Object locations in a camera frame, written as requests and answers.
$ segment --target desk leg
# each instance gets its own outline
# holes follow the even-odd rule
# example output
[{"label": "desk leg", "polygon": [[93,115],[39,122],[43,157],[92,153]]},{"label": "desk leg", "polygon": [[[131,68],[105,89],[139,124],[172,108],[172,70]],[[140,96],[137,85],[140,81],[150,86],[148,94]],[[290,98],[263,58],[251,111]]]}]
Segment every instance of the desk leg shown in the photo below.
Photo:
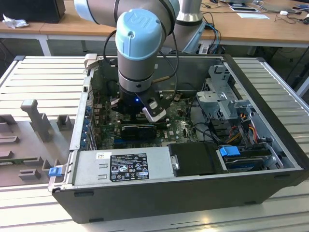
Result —
[{"label": "desk leg", "polygon": [[44,56],[46,57],[50,57],[51,56],[51,52],[49,50],[49,46],[48,46],[48,43],[47,43],[47,36],[41,36],[38,38],[39,42],[40,42],[40,45],[41,45],[41,48],[42,48],[42,51],[44,53]]},{"label": "desk leg", "polygon": [[306,79],[306,81],[301,85],[301,87],[296,92],[299,97],[303,97],[303,95],[308,91],[309,89],[309,77]]},{"label": "desk leg", "polygon": [[86,46],[86,41],[85,40],[82,40],[82,48],[83,48],[83,52],[87,52],[87,46]]},{"label": "desk leg", "polygon": [[254,57],[256,53],[257,46],[250,46],[247,51],[247,55],[250,57]]}]

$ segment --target wooden desk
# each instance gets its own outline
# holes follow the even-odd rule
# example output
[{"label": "wooden desk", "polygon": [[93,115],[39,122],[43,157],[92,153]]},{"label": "wooden desk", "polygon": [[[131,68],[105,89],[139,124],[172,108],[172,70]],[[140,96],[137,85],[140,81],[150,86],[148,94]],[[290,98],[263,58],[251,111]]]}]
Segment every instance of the wooden desk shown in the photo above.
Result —
[{"label": "wooden desk", "polygon": [[0,33],[25,33],[25,34],[39,34],[40,29],[43,27],[44,23],[28,23],[28,27],[24,28],[8,28],[4,23],[0,23]]},{"label": "wooden desk", "polygon": [[[288,24],[283,20],[275,22],[276,13],[264,13],[270,19],[249,19],[241,18],[237,13],[233,12],[229,7],[216,8],[216,5],[209,0],[203,0],[204,3],[210,5],[212,8],[201,8],[204,12],[212,13],[216,28],[221,32],[222,44],[235,44],[238,45],[257,45],[273,44],[272,46],[296,46],[307,47],[309,45],[309,26],[303,23]],[[270,4],[283,5],[293,7],[297,4],[296,1],[290,0],[268,0]],[[225,6],[225,3],[219,3],[220,6]],[[302,15],[293,15],[304,19],[307,13],[303,12]],[[209,14],[205,14],[206,19],[211,22]],[[213,39],[214,34],[212,31],[204,31],[202,40]]]},{"label": "wooden desk", "polygon": [[[249,45],[249,46],[279,46],[279,47],[308,47],[309,26],[302,23],[288,24],[283,20],[275,21],[276,14],[265,13],[270,20],[245,19],[228,7],[217,8],[209,0],[204,3],[212,6],[211,9],[201,8],[205,12],[212,13],[216,28],[221,32],[221,44]],[[296,1],[267,0],[271,4],[294,6]],[[39,40],[43,53],[50,56],[48,40],[80,40],[80,41],[104,41],[114,28],[97,25],[78,16],[74,8],[74,2],[65,1],[65,15],[58,24],[29,23],[27,28],[10,29],[0,23],[0,38],[22,38]],[[212,31],[205,30],[201,36],[203,46],[208,46],[214,38]]]}]

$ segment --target black cable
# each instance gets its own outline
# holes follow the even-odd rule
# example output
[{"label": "black cable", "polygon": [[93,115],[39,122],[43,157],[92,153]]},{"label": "black cable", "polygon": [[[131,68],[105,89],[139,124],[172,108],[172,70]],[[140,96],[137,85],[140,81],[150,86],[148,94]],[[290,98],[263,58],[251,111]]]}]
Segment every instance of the black cable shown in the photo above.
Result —
[{"label": "black cable", "polygon": [[175,43],[176,67],[175,67],[175,70],[174,70],[173,74],[170,75],[169,77],[173,77],[176,74],[176,72],[178,71],[178,68],[179,68],[179,54],[178,54],[178,47],[177,47],[177,42],[176,42],[176,37],[175,37],[174,32],[172,33],[172,36],[173,36],[173,40],[174,40],[174,43]]},{"label": "black cable", "polygon": [[297,65],[300,63],[300,61],[304,58],[305,54],[308,52],[309,47],[306,48],[304,54],[301,56],[301,58],[298,60],[298,62],[294,65],[294,67],[292,68],[292,70],[290,71],[289,75],[287,76],[287,78],[285,79],[285,82],[288,81],[288,79],[290,78],[292,72],[295,70],[295,68],[297,67]]},{"label": "black cable", "polygon": [[293,20],[292,22],[289,22],[288,20],[281,18],[278,16],[278,13],[276,13],[276,17],[275,17],[275,22],[278,20],[283,20],[284,22],[288,23],[288,24],[296,24],[296,22]]},{"label": "black cable", "polygon": [[164,57],[164,59],[167,61],[167,63],[170,65],[170,67],[173,69],[173,73],[175,73],[173,76],[175,76],[175,88],[174,88],[174,92],[173,92],[173,95],[171,97],[171,102],[174,100],[174,97],[176,96],[176,93],[177,93],[177,81],[178,81],[178,76],[175,72],[176,68],[173,67],[172,63],[170,62],[170,60],[167,58],[167,56],[165,54],[163,54],[163,52],[159,51],[160,55]]},{"label": "black cable", "polygon": [[188,118],[189,118],[189,123],[190,123],[190,125],[191,125],[193,128],[195,128],[195,130],[197,130],[198,132],[202,133],[203,136],[206,135],[206,136],[208,136],[208,137],[210,137],[211,139],[213,139],[213,140],[216,141],[216,139],[215,139],[213,136],[211,136],[210,134],[205,133],[204,131],[202,131],[202,130],[200,130],[199,128],[196,127],[197,125],[200,125],[200,124],[203,124],[203,125],[205,125],[205,126],[209,126],[208,123],[206,123],[206,122],[199,122],[199,123],[193,124],[193,122],[192,122],[192,120],[191,120],[191,110],[192,110],[192,106],[193,106],[193,103],[194,103],[195,100],[196,100],[196,97],[192,99],[192,102],[191,102],[191,105],[190,105],[190,108],[189,108],[189,112],[188,112]]},{"label": "black cable", "polygon": [[185,85],[191,86],[193,89],[188,89],[189,91],[194,90],[194,91],[196,91],[196,92],[199,92],[198,88],[195,88],[195,87],[194,87],[191,83],[189,83],[189,82],[181,82],[179,85],[181,85],[181,84],[185,84]]},{"label": "black cable", "polygon": [[214,28],[214,29],[212,29],[212,31],[213,31],[213,33],[214,33],[214,39],[213,39],[213,41],[211,42],[211,44],[210,44],[210,46],[209,46],[209,49],[211,49],[211,48],[214,46],[214,43],[215,43],[216,40],[217,40],[217,32],[216,32],[216,31],[218,31],[218,30],[216,29],[216,26],[215,26],[215,24],[214,24],[214,20],[213,20],[212,14],[209,13],[209,12],[204,12],[204,13],[203,13],[203,18],[204,18],[204,20],[206,21],[206,23],[208,23],[208,21],[207,21],[207,19],[206,19],[205,16],[204,16],[205,14],[210,14],[210,15],[211,15],[212,25],[213,25],[213,28]]},{"label": "black cable", "polygon": [[295,50],[297,49],[297,47],[296,47],[296,48],[293,48],[291,51],[288,51],[288,52],[282,51],[281,49],[282,49],[282,48],[280,48],[280,52],[283,52],[283,53],[291,53],[291,52],[295,51]]},{"label": "black cable", "polygon": [[106,47],[107,47],[107,43],[108,41],[111,39],[111,37],[116,34],[117,30],[114,30],[112,33],[109,34],[109,36],[106,38],[105,43],[104,43],[104,48],[103,48],[103,57],[106,63],[111,64],[111,61],[109,59],[107,59],[106,57]]}]

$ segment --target power supply label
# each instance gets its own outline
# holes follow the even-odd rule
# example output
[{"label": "power supply label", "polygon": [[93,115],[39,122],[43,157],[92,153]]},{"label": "power supply label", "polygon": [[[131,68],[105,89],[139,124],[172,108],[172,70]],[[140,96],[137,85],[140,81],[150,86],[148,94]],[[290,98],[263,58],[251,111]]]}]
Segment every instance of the power supply label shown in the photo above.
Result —
[{"label": "power supply label", "polygon": [[146,153],[111,156],[110,167],[112,182],[149,179]]}]

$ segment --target metal bracket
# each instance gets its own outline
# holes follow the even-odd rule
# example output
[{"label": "metal bracket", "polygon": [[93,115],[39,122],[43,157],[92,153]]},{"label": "metal bracket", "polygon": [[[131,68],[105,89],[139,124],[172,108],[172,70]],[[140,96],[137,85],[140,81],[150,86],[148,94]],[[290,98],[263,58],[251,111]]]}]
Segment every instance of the metal bracket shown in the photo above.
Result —
[{"label": "metal bracket", "polygon": [[90,70],[98,66],[99,57],[97,54],[87,54],[85,56],[84,65],[85,69]]}]

